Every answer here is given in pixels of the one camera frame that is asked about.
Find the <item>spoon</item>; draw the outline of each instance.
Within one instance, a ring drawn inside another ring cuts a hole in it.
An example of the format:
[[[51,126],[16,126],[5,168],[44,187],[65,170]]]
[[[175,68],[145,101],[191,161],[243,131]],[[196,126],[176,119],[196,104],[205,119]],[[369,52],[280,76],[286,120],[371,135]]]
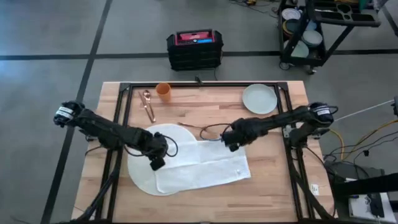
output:
[[[148,90],[145,90],[145,91],[143,92],[143,94],[144,94],[145,100],[148,102],[149,109],[150,109],[150,113],[152,114],[152,117],[153,117],[153,122],[156,122],[154,110],[152,109],[152,105],[150,105],[150,93],[149,93]]]

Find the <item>orange cup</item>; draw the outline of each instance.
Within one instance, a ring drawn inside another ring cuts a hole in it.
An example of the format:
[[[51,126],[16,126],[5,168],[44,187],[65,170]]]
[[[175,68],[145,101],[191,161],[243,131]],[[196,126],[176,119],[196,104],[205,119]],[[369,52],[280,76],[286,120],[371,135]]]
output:
[[[159,98],[161,100],[163,100],[164,102],[168,102],[171,100],[172,88],[170,87],[170,85],[168,83],[159,83],[159,84],[157,84],[155,89],[156,89],[157,95],[159,96]]]

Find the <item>black storage container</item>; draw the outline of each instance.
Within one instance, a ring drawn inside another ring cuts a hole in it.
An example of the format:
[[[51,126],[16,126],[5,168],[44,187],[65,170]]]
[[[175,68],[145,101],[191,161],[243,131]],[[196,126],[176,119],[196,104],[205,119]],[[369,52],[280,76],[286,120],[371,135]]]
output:
[[[212,29],[177,32],[167,38],[172,69],[198,70],[221,64],[223,38]]]

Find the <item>wooden tabletop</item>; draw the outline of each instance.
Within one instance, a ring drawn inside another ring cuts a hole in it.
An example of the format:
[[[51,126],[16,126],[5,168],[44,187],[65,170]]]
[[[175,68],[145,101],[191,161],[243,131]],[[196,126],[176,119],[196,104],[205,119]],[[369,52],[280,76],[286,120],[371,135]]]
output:
[[[308,99],[303,82],[287,83],[293,108],[307,105]],[[113,119],[118,90],[118,82],[103,84],[96,110],[99,115]],[[243,90],[244,87],[231,86],[173,88],[172,101],[163,103],[155,91],[149,89],[153,96],[151,102],[157,119],[156,124],[183,122],[197,126],[231,123],[238,118],[258,116],[244,107]],[[133,92],[128,125],[147,128],[151,123],[137,91],[142,89],[135,89]],[[277,114],[277,109],[266,116],[272,114]],[[200,139],[198,128],[187,129]],[[215,130],[221,132],[222,129],[220,127]],[[92,142],[89,148],[97,145],[97,142]],[[322,158],[318,141],[309,140],[308,145]],[[114,222],[297,221],[280,128],[270,131],[267,136],[246,146],[251,171],[250,179],[205,189],[188,190],[165,197],[146,194],[136,187],[127,171],[127,154],[123,153]],[[81,210],[85,210],[98,193],[105,157],[105,150],[96,150],[87,155],[72,218],[79,216]],[[308,150],[304,150],[303,157],[309,184],[319,186],[317,199],[332,214],[333,197],[326,171],[320,161]],[[302,192],[300,196],[302,209],[306,214]]]

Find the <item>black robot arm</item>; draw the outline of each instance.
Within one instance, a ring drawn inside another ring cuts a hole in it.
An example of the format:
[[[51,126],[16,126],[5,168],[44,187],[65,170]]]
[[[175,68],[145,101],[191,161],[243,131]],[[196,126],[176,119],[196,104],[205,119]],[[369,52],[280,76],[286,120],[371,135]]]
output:
[[[168,145],[165,137],[160,133],[153,135],[142,128],[123,127],[98,116],[86,109],[82,103],[75,101],[62,103],[53,120],[61,127],[78,126],[85,135],[97,137],[101,145],[107,149],[120,149],[127,145],[138,150],[141,155],[149,158],[153,170],[165,165],[163,158]]]
[[[312,103],[268,118],[240,118],[231,124],[232,131],[221,135],[225,146],[233,152],[240,146],[252,143],[258,137],[265,136],[269,130],[281,128],[296,122],[303,122],[298,129],[289,133],[289,143],[292,147],[302,147],[307,142],[307,136],[320,128],[327,128],[333,122],[330,107],[325,103]]]

